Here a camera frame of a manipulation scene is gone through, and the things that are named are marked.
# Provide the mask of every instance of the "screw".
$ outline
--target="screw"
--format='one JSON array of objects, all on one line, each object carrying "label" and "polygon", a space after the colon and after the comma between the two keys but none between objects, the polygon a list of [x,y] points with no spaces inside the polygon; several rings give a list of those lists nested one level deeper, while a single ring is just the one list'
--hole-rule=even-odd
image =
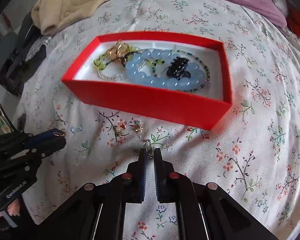
[{"label": "screw", "polygon": [[169,177],[170,177],[171,179],[178,179],[178,178],[179,178],[179,174],[176,173],[176,172],[171,172],[171,173],[169,174]]},{"label": "screw", "polygon": [[86,185],[84,185],[84,189],[89,191],[92,190],[94,188],[94,185],[92,183],[87,183]]},{"label": "screw", "polygon": [[212,190],[216,190],[218,188],[218,185],[214,182],[208,183],[208,188]]},{"label": "screw", "polygon": [[122,174],[121,175],[121,177],[123,178],[123,179],[131,179],[132,178],[132,175],[130,174],[130,173],[124,173],[124,174]]}]

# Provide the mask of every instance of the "person's hand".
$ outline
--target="person's hand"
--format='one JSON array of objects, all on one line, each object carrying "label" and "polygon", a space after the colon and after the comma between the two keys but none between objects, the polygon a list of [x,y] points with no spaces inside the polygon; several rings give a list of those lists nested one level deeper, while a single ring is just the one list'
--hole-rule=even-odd
[{"label": "person's hand", "polygon": [[16,199],[13,201],[7,208],[7,212],[10,216],[20,216],[20,203],[19,200]]}]

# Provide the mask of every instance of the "beige blanket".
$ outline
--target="beige blanket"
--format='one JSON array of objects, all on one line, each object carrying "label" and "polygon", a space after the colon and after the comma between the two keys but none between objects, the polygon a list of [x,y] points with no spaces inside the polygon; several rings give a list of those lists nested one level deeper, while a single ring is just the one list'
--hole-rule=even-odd
[{"label": "beige blanket", "polygon": [[31,17],[41,34],[54,35],[90,17],[105,1],[109,0],[38,0],[31,10]]}]

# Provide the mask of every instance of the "red box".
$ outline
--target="red box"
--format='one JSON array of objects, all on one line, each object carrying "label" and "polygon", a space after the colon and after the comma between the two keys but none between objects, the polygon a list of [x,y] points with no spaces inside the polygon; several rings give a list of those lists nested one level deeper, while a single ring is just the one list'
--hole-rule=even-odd
[{"label": "red box", "polygon": [[[221,64],[223,101],[191,93],[125,83],[74,80],[76,73],[100,44],[119,39],[123,41],[169,41],[216,50]],[[83,103],[181,123],[204,130],[213,128],[232,105],[229,67],[223,43],[181,33],[127,32],[97,36],[72,63],[62,77],[62,82]]]}]

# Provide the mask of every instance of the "bed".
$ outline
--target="bed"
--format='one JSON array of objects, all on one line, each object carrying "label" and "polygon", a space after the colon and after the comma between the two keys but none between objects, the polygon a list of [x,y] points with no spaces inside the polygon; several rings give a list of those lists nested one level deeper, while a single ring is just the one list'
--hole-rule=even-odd
[{"label": "bed", "polygon": [[[234,103],[211,131],[86,105],[61,82],[95,36],[136,30],[224,43]],[[160,98],[145,99],[160,107]],[[54,36],[47,58],[25,84],[14,121],[23,113],[26,132],[67,130],[66,147],[44,159],[38,181],[23,194],[36,223],[84,183],[107,183],[125,172],[143,141],[132,130],[116,141],[110,128],[140,120],[142,138],[160,147],[176,171],[193,182],[216,182],[279,239],[300,232],[300,46],[250,9],[225,0],[108,1]],[[157,202],[149,161],[145,201],[127,204],[123,239],[177,238],[174,204]]]}]

